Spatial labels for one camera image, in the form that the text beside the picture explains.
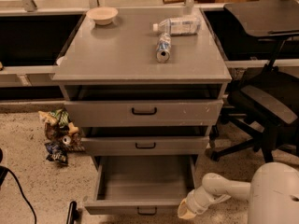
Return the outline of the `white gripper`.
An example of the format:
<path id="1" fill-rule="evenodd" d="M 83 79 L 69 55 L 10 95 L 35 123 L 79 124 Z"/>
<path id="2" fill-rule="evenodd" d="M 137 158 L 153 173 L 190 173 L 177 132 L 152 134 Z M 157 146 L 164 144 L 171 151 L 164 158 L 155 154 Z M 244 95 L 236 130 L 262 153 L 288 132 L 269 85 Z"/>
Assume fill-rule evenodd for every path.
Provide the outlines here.
<path id="1" fill-rule="evenodd" d="M 202 215 L 212 204 L 223 203 L 230 199 L 229 195 L 216 195 L 207 192 L 203 187 L 192 190 L 178 206 L 178 217 L 192 219 Z"/>

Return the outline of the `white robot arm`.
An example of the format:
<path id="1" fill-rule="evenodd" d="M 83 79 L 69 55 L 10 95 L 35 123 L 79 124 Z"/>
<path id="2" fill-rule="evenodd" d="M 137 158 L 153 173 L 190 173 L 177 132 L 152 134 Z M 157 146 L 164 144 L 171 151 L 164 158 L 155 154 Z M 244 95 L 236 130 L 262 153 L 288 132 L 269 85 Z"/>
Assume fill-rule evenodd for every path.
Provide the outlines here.
<path id="1" fill-rule="evenodd" d="M 299 172 L 279 162 L 262 165 L 250 182 L 205 174 L 202 185 L 181 201 L 178 217 L 194 218 L 230 198 L 249 203 L 247 224 L 299 224 Z"/>

